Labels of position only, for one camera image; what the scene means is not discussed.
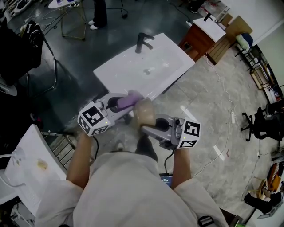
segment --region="black faucet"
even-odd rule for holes
[[[140,53],[141,53],[141,49],[142,49],[142,45],[143,45],[143,44],[144,44],[145,46],[147,46],[150,50],[153,49],[153,47],[152,47],[150,44],[148,44],[148,43],[146,43],[146,42],[144,41],[144,38],[149,38],[149,39],[151,39],[151,40],[154,40],[154,39],[155,39],[154,37],[152,37],[152,36],[150,36],[150,35],[147,35],[147,34],[145,34],[145,33],[140,32],[139,35],[138,35],[137,46],[136,46],[136,50],[135,50],[135,52],[136,52],[137,54],[140,54]]]

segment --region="marble floor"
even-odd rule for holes
[[[234,54],[234,50],[230,49],[215,66],[234,103],[229,101],[222,82],[218,82],[218,76],[203,57],[164,95],[155,99],[154,106],[156,113],[179,117],[193,115],[202,124],[200,141],[190,150],[192,175],[198,173],[195,177],[203,183],[219,207],[246,219],[253,208],[242,198],[255,168],[257,154],[264,155],[258,160],[253,176],[265,178],[270,168],[269,153],[277,148],[277,142],[270,138],[259,141],[254,136],[246,142],[248,132],[240,131],[240,127],[246,124],[241,113],[254,114],[258,107],[264,108],[267,101],[246,71],[246,65]],[[231,109],[235,109],[235,124],[230,120]],[[101,155],[112,150],[118,140],[124,142],[126,150],[134,151],[138,134],[122,121],[97,138]],[[159,147],[154,139],[152,143],[158,155],[159,172],[164,173],[164,161],[171,152]],[[218,157],[214,146],[223,153],[202,170]],[[167,161],[167,169],[168,172],[173,170],[173,158]],[[258,185],[258,180],[252,178],[247,190]]]

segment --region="white sink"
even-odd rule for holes
[[[94,70],[109,92],[136,90],[154,100],[195,63],[164,33],[146,42],[152,50],[143,45],[137,54],[133,46]]]

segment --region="wire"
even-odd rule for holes
[[[179,11],[179,12],[181,12],[183,15],[185,15],[185,16],[187,17],[188,21],[191,21],[190,18],[189,18],[184,12],[180,11],[174,3],[170,2],[170,5],[174,6],[174,7],[177,9],[177,11]]]
[[[93,138],[96,140],[97,142],[97,150],[96,150],[96,153],[95,153],[95,160],[97,159],[97,155],[98,155],[98,151],[99,151],[99,141],[96,137],[93,136]]]
[[[71,8],[71,9],[70,9],[68,12],[66,12],[66,13],[67,13],[67,14],[70,13],[73,9],[74,9],[74,8]],[[60,20],[57,21],[56,24],[55,24],[54,26],[52,26],[52,28],[50,28],[44,35],[46,35],[47,33],[49,33],[50,30],[56,29],[56,28],[57,28],[56,25],[57,25],[60,21],[61,21],[61,18],[60,18]]]
[[[224,149],[222,150],[222,152],[216,157],[214,158],[212,161],[210,161],[206,166],[204,166],[202,168],[202,170],[200,170],[198,173],[196,173],[192,178],[196,177],[199,173],[201,173],[207,166],[209,166],[212,162],[214,162],[217,158],[219,158],[221,156],[221,154],[223,153],[223,151],[225,151],[226,147],[227,147],[227,143],[228,143],[228,140],[229,140],[229,133],[230,133],[230,112],[229,112],[229,108],[228,108],[228,113],[229,113],[229,127],[228,127],[228,136],[227,136],[227,141],[226,141],[226,144],[225,144],[225,147]]]
[[[123,16],[123,13],[122,13],[122,9],[123,9],[123,2],[122,2],[122,0],[120,0],[120,2],[121,2],[121,9],[120,9],[120,12],[121,12],[121,15]]]
[[[252,179],[253,173],[254,173],[254,171],[256,170],[256,165],[257,165],[257,163],[258,163],[260,157],[261,157],[261,156],[268,155],[268,154],[271,154],[270,152],[267,153],[267,154],[261,154],[261,153],[260,153],[260,139],[258,139],[258,141],[259,141],[259,152],[258,152],[258,153],[259,153],[259,157],[258,157],[258,159],[257,159],[257,161],[256,161],[256,164],[254,165],[254,169],[253,169],[253,171],[252,171],[252,175],[251,175],[251,177],[250,177],[250,179],[249,179],[249,181],[248,181],[248,184],[247,184],[247,186],[245,187],[245,190],[244,190],[244,192],[243,192],[243,194],[242,194],[242,196],[241,196],[241,200],[242,200],[242,201],[244,201],[244,200],[243,200],[244,194],[245,194],[245,192],[246,192],[246,190],[247,190],[247,187],[249,186],[250,180]]]
[[[47,23],[47,24],[45,24],[45,25],[43,26],[43,30],[42,30],[42,31],[47,30],[47,29],[56,21],[56,19],[60,17],[60,16],[58,16],[58,17],[50,16],[50,17],[45,18],[48,14],[50,14],[50,13],[56,11],[56,10],[59,10],[59,9],[54,9],[54,10],[48,12],[47,14],[45,14],[45,15],[41,18],[42,20],[53,19],[53,21],[52,21],[51,23]]]
[[[221,83],[222,83],[222,85],[223,85],[223,91],[226,92],[226,93],[229,95],[229,101],[230,101],[231,103],[233,103],[233,105],[234,105],[234,112],[236,112],[236,111],[235,111],[236,105],[235,105],[235,103],[231,100],[231,94],[230,94],[227,90],[225,90],[224,81],[223,81],[223,80],[220,80],[220,75],[217,73],[215,67],[214,67],[213,65],[211,65],[211,64],[208,62],[207,53],[205,54],[205,57],[206,57],[206,60],[207,60],[207,64],[210,65],[211,68],[213,68],[214,71],[215,71],[215,73],[217,74],[217,76],[218,76],[218,82],[221,82]]]
[[[39,15],[38,15],[38,16],[36,16],[36,14],[30,16],[32,13],[35,12],[35,10],[36,10],[37,7],[39,6],[39,4],[40,4],[40,1],[38,2],[38,4],[36,4],[36,5],[34,6],[34,8],[32,9],[32,11],[30,12],[30,14],[27,16],[26,20],[24,20],[23,24],[26,24],[30,18],[32,18],[32,19],[34,20],[35,18],[37,18],[37,17],[40,15],[40,12],[39,12]]]
[[[166,172],[166,174],[168,173],[168,171],[167,171],[167,166],[166,166],[167,160],[168,160],[170,157],[172,157],[173,154],[174,154],[174,150],[173,150],[173,152],[166,158],[166,160],[165,160],[165,162],[164,162],[164,167],[165,167],[165,172]]]

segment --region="black chair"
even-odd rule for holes
[[[251,135],[254,134],[257,139],[265,139],[270,137],[277,141],[282,141],[284,136],[284,116],[283,113],[275,113],[267,118],[263,115],[263,110],[258,108],[255,121],[252,121],[252,115],[249,117],[246,113],[243,115],[248,121],[248,126],[241,128],[241,131],[249,129],[249,137],[246,141],[250,141]]]

